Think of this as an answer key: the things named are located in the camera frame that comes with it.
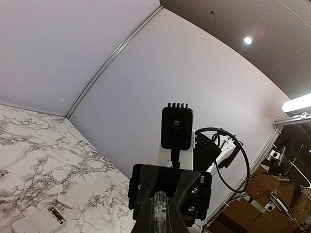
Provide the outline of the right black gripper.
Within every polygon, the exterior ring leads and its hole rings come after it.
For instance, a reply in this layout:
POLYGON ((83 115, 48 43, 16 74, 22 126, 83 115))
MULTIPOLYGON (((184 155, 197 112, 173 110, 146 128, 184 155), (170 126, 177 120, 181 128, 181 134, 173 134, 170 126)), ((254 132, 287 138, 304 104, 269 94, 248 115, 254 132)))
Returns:
POLYGON ((128 191, 136 221, 132 232, 150 233, 152 198, 162 191, 169 197, 167 232, 188 233, 197 219, 207 216, 211 183, 212 175, 206 171, 135 164, 128 191))

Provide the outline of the white battery cover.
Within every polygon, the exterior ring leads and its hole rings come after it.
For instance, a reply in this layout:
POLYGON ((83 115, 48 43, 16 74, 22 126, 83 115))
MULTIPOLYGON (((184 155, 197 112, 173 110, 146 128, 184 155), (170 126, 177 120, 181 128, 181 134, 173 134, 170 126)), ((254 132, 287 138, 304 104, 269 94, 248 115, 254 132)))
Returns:
POLYGON ((68 197, 66 197, 60 193, 57 194, 56 201, 59 204, 62 204, 63 206, 68 207, 70 209, 74 208, 74 204, 75 204, 74 200, 72 200, 72 199, 70 199, 70 198, 68 198, 68 197))

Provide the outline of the white remote control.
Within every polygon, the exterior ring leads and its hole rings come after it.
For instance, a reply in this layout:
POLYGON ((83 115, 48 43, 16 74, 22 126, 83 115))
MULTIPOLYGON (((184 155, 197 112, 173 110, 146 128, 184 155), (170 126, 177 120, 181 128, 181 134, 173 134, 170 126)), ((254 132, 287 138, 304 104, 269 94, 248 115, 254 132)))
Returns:
POLYGON ((60 224, 48 211, 43 209, 39 212, 26 216, 12 223, 14 233, 55 233, 67 224, 60 224))

